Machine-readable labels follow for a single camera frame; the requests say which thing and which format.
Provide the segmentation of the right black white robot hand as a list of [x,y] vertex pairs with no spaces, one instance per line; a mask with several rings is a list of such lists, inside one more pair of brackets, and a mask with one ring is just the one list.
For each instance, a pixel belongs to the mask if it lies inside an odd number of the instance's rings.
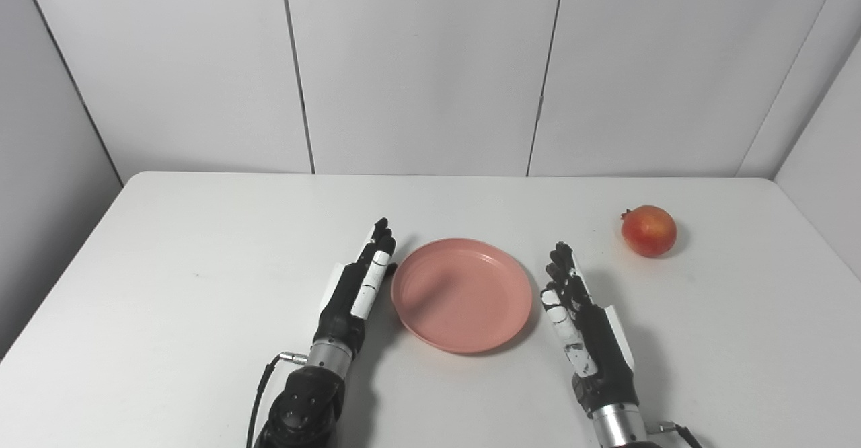
[[574,369],[578,404],[588,416],[609,405],[637,406],[634,369],[622,352],[611,310],[593,301],[571,246],[560,241],[548,257],[550,281],[540,291],[541,306]]

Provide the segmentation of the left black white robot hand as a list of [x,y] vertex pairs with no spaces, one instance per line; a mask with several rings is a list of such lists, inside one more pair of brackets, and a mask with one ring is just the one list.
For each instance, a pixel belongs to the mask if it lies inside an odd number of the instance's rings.
[[380,218],[357,260],[342,267],[333,292],[320,313],[314,342],[332,341],[346,347],[351,357],[357,356],[364,343],[365,323],[379,290],[398,267],[391,261],[396,245],[388,218]]

